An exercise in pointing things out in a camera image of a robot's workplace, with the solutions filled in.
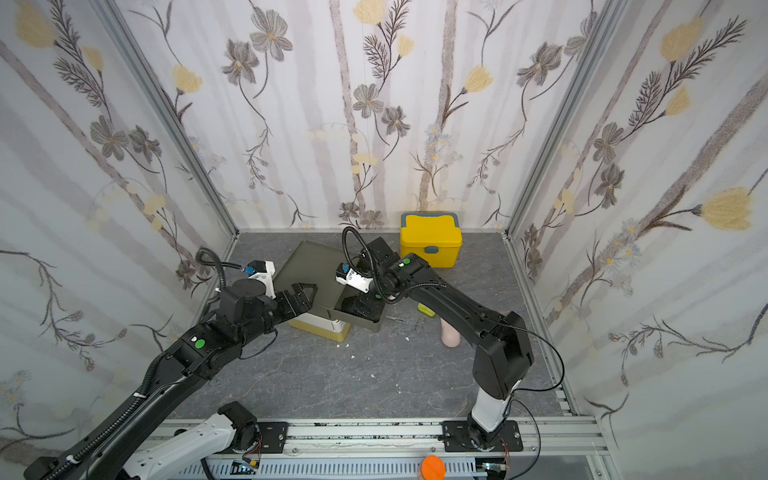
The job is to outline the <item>three-drawer cabinet olive white yellow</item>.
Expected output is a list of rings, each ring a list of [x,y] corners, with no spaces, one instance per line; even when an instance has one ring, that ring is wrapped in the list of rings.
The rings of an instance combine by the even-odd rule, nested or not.
[[[289,321],[293,328],[335,342],[343,341],[351,325],[335,313],[344,286],[336,280],[337,267],[345,261],[335,247],[303,240],[274,277],[276,290],[287,290],[293,284],[313,285],[304,293],[312,300],[311,309]]]

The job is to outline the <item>olive top drawer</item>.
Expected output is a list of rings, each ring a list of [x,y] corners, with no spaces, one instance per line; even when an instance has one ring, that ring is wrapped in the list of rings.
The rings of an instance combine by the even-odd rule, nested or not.
[[[386,303],[376,293],[363,293],[343,286],[338,299],[329,309],[332,320],[359,326],[371,332],[381,330],[381,319]]]

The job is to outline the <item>black computer mouse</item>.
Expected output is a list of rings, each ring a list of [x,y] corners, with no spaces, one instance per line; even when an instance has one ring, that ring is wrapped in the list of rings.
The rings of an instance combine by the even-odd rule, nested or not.
[[[379,302],[369,302],[361,297],[349,297],[342,302],[341,310],[369,321],[378,321],[382,308]]]

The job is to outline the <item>pink computer mouse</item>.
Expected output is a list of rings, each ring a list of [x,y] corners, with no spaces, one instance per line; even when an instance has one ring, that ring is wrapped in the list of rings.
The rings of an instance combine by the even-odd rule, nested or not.
[[[445,319],[440,319],[441,341],[448,348],[456,348],[461,343],[461,334]]]

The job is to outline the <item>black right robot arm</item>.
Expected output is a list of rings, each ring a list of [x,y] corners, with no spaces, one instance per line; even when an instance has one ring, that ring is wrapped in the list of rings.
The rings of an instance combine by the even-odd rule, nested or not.
[[[513,392],[534,363],[523,319],[483,306],[442,279],[426,260],[415,254],[400,257],[382,238],[364,244],[362,258],[382,299],[408,297],[425,305],[474,347],[472,375],[479,390],[466,443],[491,449],[501,436]]]

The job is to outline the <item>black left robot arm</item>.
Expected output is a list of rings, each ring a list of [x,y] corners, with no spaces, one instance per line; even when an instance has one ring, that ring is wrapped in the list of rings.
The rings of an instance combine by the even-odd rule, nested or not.
[[[118,479],[129,457],[173,410],[226,365],[243,358],[248,343],[309,312],[318,287],[294,283],[274,297],[255,279],[225,286],[216,307],[157,355],[139,387],[108,417],[57,457],[40,457],[26,479]]]

